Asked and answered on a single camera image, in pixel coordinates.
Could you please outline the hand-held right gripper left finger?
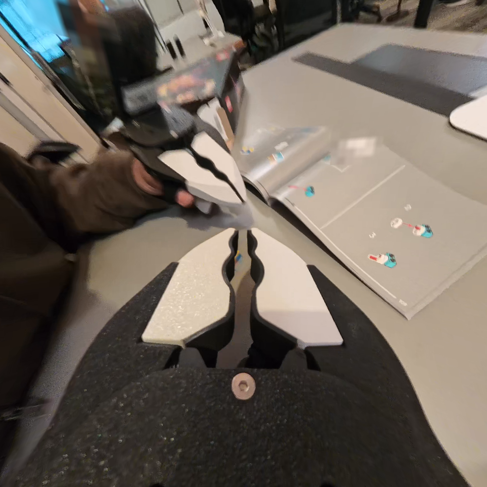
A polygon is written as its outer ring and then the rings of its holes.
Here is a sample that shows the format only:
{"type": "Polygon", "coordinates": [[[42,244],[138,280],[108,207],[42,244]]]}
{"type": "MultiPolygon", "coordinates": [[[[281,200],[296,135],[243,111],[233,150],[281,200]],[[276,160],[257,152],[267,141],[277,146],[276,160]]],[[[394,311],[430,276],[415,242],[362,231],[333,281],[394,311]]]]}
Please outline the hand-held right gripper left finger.
{"type": "Polygon", "coordinates": [[[238,231],[228,228],[179,259],[142,333],[144,343],[186,347],[230,316],[234,240],[238,231]]]}

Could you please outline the grey instruction booklet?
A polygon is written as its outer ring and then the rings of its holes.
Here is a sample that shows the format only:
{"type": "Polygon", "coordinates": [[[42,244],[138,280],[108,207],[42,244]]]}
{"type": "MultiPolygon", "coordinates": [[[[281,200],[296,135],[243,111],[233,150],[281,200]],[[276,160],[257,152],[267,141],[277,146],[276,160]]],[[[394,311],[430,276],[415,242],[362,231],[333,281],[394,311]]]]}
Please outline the grey instruction booklet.
{"type": "Polygon", "coordinates": [[[408,320],[486,257],[486,205],[376,137],[269,127],[234,150],[242,177],[268,204],[284,205],[408,320]]]}

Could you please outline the white flat stand base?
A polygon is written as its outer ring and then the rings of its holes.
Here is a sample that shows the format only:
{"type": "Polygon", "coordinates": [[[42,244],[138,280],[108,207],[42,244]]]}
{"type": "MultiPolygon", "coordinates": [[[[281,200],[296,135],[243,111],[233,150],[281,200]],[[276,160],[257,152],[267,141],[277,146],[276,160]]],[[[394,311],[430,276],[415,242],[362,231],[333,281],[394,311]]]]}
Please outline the white flat stand base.
{"type": "Polygon", "coordinates": [[[486,141],[486,86],[470,94],[472,100],[455,108],[449,115],[449,123],[463,133],[486,141]]]}

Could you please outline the person's left hand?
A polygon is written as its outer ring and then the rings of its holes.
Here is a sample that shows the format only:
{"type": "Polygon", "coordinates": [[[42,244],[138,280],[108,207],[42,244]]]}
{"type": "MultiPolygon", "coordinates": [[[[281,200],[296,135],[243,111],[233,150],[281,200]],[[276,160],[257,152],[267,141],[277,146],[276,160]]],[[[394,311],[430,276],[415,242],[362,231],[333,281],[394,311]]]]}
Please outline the person's left hand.
{"type": "Polygon", "coordinates": [[[192,194],[182,186],[173,183],[169,183],[169,186],[165,187],[163,182],[150,174],[138,159],[132,161],[132,176],[137,186],[144,192],[183,208],[194,207],[195,197],[192,194]]]}

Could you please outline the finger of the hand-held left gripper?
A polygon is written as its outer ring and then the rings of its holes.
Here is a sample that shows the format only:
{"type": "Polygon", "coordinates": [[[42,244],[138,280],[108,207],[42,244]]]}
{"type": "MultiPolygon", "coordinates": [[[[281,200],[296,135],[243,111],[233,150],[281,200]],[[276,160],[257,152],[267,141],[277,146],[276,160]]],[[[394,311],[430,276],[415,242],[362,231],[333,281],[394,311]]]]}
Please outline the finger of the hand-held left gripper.
{"type": "Polygon", "coordinates": [[[228,187],[235,196],[235,204],[247,203],[245,183],[231,154],[207,133],[192,139],[191,152],[198,166],[209,170],[214,178],[228,187]]]}
{"type": "Polygon", "coordinates": [[[186,191],[195,197],[196,207],[209,213],[212,205],[237,208],[245,203],[225,172],[217,169],[207,157],[187,149],[170,150],[157,157],[163,174],[182,181],[186,191]]]}

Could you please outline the person's left forearm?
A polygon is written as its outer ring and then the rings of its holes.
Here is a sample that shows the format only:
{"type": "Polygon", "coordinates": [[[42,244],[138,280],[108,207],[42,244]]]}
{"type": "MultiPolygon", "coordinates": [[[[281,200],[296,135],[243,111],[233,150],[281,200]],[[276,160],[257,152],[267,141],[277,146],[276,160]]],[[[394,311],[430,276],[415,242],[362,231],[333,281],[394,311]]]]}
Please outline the person's left forearm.
{"type": "Polygon", "coordinates": [[[32,251],[52,241],[75,252],[91,235],[132,227],[167,208],[161,190],[141,188],[130,152],[107,151],[90,164],[40,167],[1,144],[1,251],[32,251]]]}

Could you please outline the dark printed cardboard box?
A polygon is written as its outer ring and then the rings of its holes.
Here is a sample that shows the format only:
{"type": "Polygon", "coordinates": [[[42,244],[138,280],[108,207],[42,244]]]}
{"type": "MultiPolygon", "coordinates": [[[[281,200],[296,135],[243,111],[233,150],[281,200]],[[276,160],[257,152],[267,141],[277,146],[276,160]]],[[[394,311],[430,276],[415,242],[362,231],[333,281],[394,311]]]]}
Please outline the dark printed cardboard box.
{"type": "Polygon", "coordinates": [[[226,47],[178,72],[123,88],[125,110],[140,114],[155,106],[180,106],[213,126],[232,146],[245,92],[241,49],[226,47]]]}

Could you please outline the grey desk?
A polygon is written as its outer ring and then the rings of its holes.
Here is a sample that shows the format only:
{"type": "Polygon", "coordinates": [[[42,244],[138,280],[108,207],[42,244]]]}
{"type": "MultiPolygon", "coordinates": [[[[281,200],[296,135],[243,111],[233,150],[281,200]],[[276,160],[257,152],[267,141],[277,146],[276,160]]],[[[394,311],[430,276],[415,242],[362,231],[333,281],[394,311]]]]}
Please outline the grey desk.
{"type": "Polygon", "coordinates": [[[432,31],[342,24],[245,74],[240,174],[371,291],[250,227],[251,353],[217,368],[236,318],[238,224],[186,243],[104,326],[17,486],[486,486],[486,145],[467,101],[412,51],[432,31]]]}

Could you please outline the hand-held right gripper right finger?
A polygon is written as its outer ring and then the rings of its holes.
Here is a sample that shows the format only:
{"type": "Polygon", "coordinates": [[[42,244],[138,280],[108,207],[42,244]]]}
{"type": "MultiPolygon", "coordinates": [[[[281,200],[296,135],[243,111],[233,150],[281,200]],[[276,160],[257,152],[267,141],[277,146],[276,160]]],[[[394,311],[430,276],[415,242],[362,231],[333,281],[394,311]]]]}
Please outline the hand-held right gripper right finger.
{"type": "Polygon", "coordinates": [[[343,338],[306,262],[258,228],[247,233],[256,318],[299,348],[340,346],[343,338]]]}

